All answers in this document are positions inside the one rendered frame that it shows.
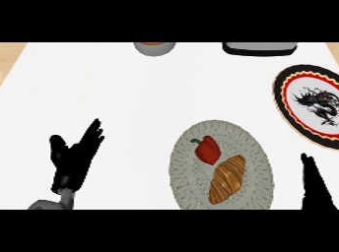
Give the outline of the grey bowl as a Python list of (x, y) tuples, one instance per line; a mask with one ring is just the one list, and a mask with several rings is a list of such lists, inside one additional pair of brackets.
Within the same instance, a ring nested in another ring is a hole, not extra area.
[(159, 42), (159, 43), (136, 42), (133, 45), (140, 54), (143, 54), (145, 56), (155, 57), (155, 56), (161, 56), (167, 54), (173, 50), (176, 43), (174, 42)]

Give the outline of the round grey woven placemat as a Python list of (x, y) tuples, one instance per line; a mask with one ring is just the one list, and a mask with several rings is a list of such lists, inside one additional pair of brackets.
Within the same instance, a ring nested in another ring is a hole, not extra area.
[(174, 145), (168, 173), (182, 209), (270, 208), (272, 167), (259, 142), (238, 125), (210, 120), (185, 131)]

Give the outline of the red bell pepper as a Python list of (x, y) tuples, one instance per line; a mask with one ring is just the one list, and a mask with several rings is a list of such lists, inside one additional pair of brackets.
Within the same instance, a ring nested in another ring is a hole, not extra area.
[(214, 165), (220, 157), (220, 149), (219, 149), (219, 146), (213, 137), (204, 136), (201, 140), (192, 139), (190, 142), (198, 144), (196, 149), (195, 149), (195, 154), (196, 154), (198, 159), (204, 163)]

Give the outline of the black and grey appliance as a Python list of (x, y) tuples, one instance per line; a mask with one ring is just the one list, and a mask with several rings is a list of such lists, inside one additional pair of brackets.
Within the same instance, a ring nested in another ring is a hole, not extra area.
[(296, 42), (225, 42), (222, 49), (227, 54), (242, 56), (285, 56), (296, 51)]

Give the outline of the dragon print plate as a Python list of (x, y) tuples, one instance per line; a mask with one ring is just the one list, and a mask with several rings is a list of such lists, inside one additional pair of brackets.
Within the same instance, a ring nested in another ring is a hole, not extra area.
[(299, 134), (339, 150), (339, 75), (313, 65), (288, 67), (275, 78), (273, 100)]

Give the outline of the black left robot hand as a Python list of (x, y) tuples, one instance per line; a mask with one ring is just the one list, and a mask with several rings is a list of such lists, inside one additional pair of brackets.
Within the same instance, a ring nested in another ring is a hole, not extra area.
[(94, 119), (78, 143), (71, 147), (59, 135), (48, 138), (50, 160), (56, 171), (50, 191), (57, 194), (65, 188), (76, 192), (82, 186), (91, 160), (105, 140), (102, 122)]

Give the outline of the brown croissant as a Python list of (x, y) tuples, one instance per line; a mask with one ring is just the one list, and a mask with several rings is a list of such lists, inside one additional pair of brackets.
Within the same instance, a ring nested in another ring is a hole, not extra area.
[(222, 203), (241, 189), (245, 171), (245, 158), (242, 155), (223, 161), (213, 172), (210, 184), (210, 203)]

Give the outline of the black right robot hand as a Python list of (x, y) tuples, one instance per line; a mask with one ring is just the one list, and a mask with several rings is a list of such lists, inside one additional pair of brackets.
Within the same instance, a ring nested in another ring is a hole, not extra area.
[(300, 161), (303, 184), (302, 209), (306, 211), (336, 210), (313, 157), (309, 157), (306, 154), (300, 154)]

